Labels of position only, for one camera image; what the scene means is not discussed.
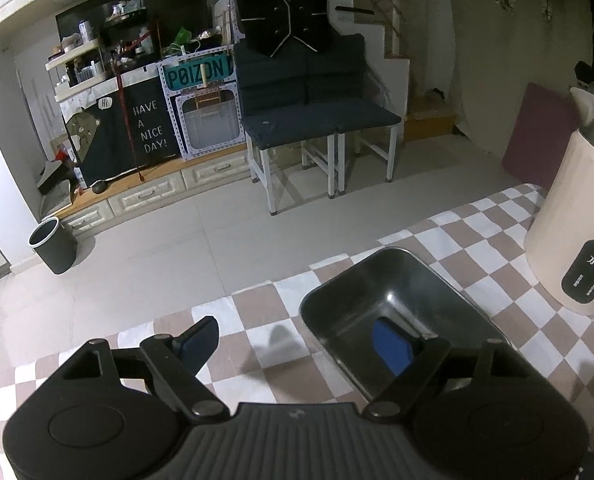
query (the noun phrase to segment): chair cushion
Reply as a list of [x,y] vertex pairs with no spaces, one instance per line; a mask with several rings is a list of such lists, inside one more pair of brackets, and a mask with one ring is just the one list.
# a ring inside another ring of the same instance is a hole
[[327,51],[308,51],[306,56],[309,103],[363,96],[366,60],[361,34],[335,34]]
[[246,40],[234,45],[237,84],[243,115],[306,103],[306,51],[288,40],[274,57],[250,48]]
[[334,133],[334,121],[325,111],[306,105],[264,110],[241,117],[241,123],[261,150]]
[[400,121],[398,115],[360,98],[291,105],[241,119],[244,129],[261,150],[333,133],[391,126]]

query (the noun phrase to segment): trash can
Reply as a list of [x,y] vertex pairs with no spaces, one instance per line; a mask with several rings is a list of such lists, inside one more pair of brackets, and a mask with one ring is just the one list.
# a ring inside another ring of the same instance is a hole
[[66,272],[77,257],[77,240],[56,216],[46,218],[30,235],[30,247],[55,274]]

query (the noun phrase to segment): rice cooker label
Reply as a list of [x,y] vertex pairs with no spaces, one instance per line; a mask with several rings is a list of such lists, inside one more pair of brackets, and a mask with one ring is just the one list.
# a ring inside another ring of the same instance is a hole
[[588,240],[561,280],[561,288],[573,300],[590,303],[594,299],[594,240]]

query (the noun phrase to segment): black vest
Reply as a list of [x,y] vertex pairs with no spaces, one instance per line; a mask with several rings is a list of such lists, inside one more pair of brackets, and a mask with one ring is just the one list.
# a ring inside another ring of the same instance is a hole
[[237,10],[248,44],[266,56],[291,36],[315,52],[330,44],[328,0],[237,0]]

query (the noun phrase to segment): blue gripper pad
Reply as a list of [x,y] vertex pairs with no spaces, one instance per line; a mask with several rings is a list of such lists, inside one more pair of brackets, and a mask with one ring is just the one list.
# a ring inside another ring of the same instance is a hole
[[395,376],[414,359],[413,347],[403,330],[385,317],[379,317],[372,327],[372,347]]

